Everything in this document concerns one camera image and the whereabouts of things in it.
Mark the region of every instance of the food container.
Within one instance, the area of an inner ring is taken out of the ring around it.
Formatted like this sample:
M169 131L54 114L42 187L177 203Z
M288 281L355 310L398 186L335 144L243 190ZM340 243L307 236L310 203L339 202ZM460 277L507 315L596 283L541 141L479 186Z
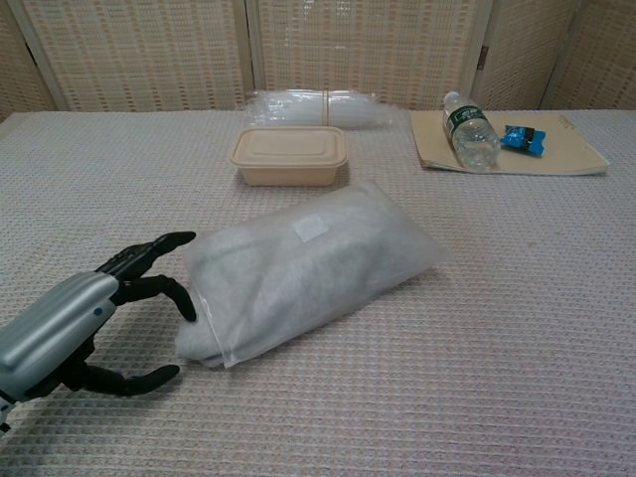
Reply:
M337 127L250 127L231 160L252 186L328 186L347 162L347 143Z

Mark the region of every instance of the green label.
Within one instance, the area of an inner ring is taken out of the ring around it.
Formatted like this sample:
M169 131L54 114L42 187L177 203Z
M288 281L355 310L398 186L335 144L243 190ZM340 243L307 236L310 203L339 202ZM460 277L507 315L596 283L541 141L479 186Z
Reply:
M451 112L447 123L450 135L453 135L457 126L471 119L486 119L486 116L477 106L461 106Z

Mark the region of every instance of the silver robotic arm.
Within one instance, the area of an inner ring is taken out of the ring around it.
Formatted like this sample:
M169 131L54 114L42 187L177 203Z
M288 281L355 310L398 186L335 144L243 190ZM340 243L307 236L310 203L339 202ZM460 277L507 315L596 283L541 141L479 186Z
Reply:
M94 351L95 333L124 303L164 293L186 320L196 320L190 296L177 281L142 277L156 258L194 237L192 232L173 233L130 246L96 271L59 283L0 330L0 436L10 429L6 417L16 402L47 396L60 384L73 391L136 396L179 373L179 367L168 365L125 378L85 360Z

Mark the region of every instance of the white tablecloth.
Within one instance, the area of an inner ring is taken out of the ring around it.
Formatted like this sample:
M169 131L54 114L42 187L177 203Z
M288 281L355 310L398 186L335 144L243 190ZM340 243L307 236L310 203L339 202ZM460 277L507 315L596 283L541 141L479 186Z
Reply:
M90 361L179 379L19 405L7 476L636 475L636 113L566 116L605 176L421 169L406 115L348 133L335 187L376 180L452 261L230 370L175 357L166 298L120 308ZM171 231L330 189L250 188L238 112L14 115L0 126L0 324L67 276ZM154 271L187 282L181 251Z

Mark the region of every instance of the clear plastic wrap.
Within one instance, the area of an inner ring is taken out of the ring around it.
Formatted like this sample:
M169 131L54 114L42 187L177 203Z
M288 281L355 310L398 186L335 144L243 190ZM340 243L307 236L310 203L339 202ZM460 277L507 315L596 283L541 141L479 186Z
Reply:
M196 323L182 358L226 367L356 310L445 257L373 182L235 227L186 250Z
M393 123L399 108L372 94L339 90L257 91L247 103L252 125L363 128Z

